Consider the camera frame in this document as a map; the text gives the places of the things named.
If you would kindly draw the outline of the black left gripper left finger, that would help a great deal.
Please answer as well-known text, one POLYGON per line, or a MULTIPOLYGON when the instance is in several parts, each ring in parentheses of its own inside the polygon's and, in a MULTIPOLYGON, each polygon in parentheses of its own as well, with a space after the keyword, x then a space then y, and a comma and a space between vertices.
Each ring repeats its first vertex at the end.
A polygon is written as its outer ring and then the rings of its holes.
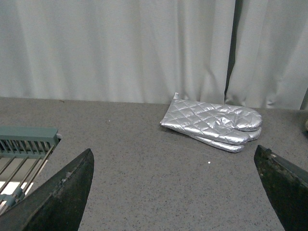
POLYGON ((94 173, 86 149, 0 217, 2 231, 77 231, 94 173))

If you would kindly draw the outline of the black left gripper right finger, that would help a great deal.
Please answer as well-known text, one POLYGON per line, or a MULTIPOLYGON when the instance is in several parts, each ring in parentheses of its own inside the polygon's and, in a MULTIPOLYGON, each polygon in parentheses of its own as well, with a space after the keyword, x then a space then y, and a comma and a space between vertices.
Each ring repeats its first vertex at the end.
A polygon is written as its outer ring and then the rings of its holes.
POLYGON ((254 163, 266 195, 286 231, 308 229, 308 172, 262 145, 254 163))

